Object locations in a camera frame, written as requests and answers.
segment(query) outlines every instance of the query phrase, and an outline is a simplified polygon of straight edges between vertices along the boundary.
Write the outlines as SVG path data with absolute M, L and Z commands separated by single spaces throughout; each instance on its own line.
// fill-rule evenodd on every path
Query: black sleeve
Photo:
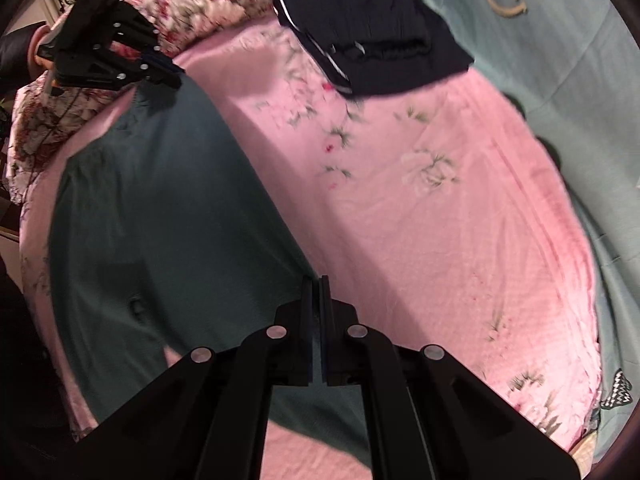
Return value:
M 27 64 L 27 52 L 36 30 L 46 25 L 34 23 L 0 38 L 0 95 L 28 85 L 32 79 Z

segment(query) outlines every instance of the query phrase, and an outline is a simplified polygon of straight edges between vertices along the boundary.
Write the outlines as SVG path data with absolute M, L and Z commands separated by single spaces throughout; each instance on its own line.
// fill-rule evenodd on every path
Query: bed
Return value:
M 286 70 L 264 72 L 260 94 L 239 81 L 242 67 L 255 70 L 255 56 L 265 52 L 278 60 L 275 66 Z M 429 338 L 446 346 L 565 449 L 578 443 L 600 400 L 593 307 L 598 282 L 592 251 L 552 161 L 515 108 L 484 76 L 470 70 L 398 100 L 346 104 L 310 59 L 296 50 L 291 35 L 268 18 L 220 32 L 176 61 L 229 124 L 314 269 L 340 276 L 337 297 L 367 306 L 381 306 L 383 298 L 384 308 L 361 311 L 365 322 L 385 330 L 397 344 L 420 348 Z M 21 226 L 24 293 L 62 375 L 80 435 L 97 421 L 76 385 L 56 331 L 48 294 L 47 219 L 66 159 L 103 134 L 131 98 L 122 96 L 70 140 L 65 134 L 55 139 L 62 148 L 29 188 Z M 484 124 L 479 139 L 472 140 L 468 124 L 457 118 L 464 114 Z M 383 127 L 364 136 L 372 123 Z M 456 135 L 446 139 L 443 130 Z M 401 132 L 408 133 L 405 142 L 397 142 Z M 291 173 L 300 181 L 290 179 Z M 460 198 L 459 190 L 477 178 L 494 182 L 496 187 L 490 189 L 502 189 L 509 199 L 505 202 L 499 193 L 485 195 L 476 188 Z M 315 193 L 302 193 L 301 183 Z M 302 208 L 294 206 L 301 202 Z M 447 221 L 429 222 L 429 202 Z M 446 203 L 453 204 L 453 211 Z M 456 208 L 490 221 L 475 226 L 462 222 Z M 314 221 L 319 211 L 330 212 L 331 222 Z M 405 239 L 385 227 L 400 224 Z M 504 231 L 492 232 L 497 224 L 507 226 L 510 238 L 504 238 Z M 354 225 L 368 225 L 368 230 Z M 422 242 L 424 232 L 437 234 L 438 243 Z M 451 232 L 469 234 L 461 240 Z M 487 233 L 483 245 L 480 240 Z M 500 240 L 527 254 L 535 247 L 537 256 L 524 258 L 535 265 L 495 256 Z M 318 249 L 338 245 L 334 253 Z M 465 253 L 470 246 L 473 251 Z M 467 265 L 473 254 L 483 253 L 488 260 Z M 502 273 L 488 274 L 487 267 Z M 518 268 L 522 274 L 505 277 L 505 269 Z M 464 272 L 452 278 L 451 269 Z M 538 281 L 528 280 L 530 273 L 539 276 Z M 494 276 L 502 276 L 505 283 L 491 283 Z M 514 282 L 527 286 L 517 288 Z M 548 282 L 553 286 L 545 288 Z M 456 296 L 450 293 L 452 285 L 460 290 Z M 431 309 L 422 300 L 426 294 L 432 296 Z M 505 308 L 495 309 L 497 298 Z M 460 345 L 460 327 L 473 335 L 474 343 Z M 569 358 L 558 365 L 562 354 Z M 166 356 L 169 364 L 178 357 L 170 348 Z M 530 362 L 532 356 L 537 363 Z M 569 386 L 567 374 L 574 379 Z M 578 406 L 569 402 L 576 396 Z M 292 454 L 308 457 L 314 466 L 297 469 L 289 459 Z M 265 478 L 368 474 L 350 456 L 277 426 L 270 427 L 265 460 Z

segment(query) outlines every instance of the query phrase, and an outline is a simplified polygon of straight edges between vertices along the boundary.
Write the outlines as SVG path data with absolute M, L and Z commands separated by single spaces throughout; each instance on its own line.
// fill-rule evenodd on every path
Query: black and white triangle pattern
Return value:
M 634 401 L 629 393 L 632 388 L 633 386 L 619 368 L 613 376 L 613 388 L 611 389 L 611 393 L 609 394 L 609 397 L 600 402 L 600 407 L 603 410 L 612 410 L 619 406 L 631 404 Z

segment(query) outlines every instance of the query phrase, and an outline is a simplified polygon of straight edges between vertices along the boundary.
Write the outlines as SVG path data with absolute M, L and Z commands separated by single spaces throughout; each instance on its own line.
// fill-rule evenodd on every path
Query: black garment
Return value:
M 46 23 L 33 23 L 0 38 L 0 95 L 22 88 L 32 81 L 27 53 L 33 34 L 43 25 Z
M 273 0 L 345 96 L 406 92 L 468 69 L 473 59 L 421 0 Z
M 74 441 L 60 382 L 0 258 L 0 478 L 45 478 Z

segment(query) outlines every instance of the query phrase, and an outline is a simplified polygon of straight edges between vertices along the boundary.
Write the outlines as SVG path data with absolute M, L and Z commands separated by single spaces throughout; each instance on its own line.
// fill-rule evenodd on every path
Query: person's arm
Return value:
M 36 56 L 36 49 L 48 32 L 49 27 L 39 22 L 0 38 L 0 95 L 28 85 L 44 72 L 44 60 Z

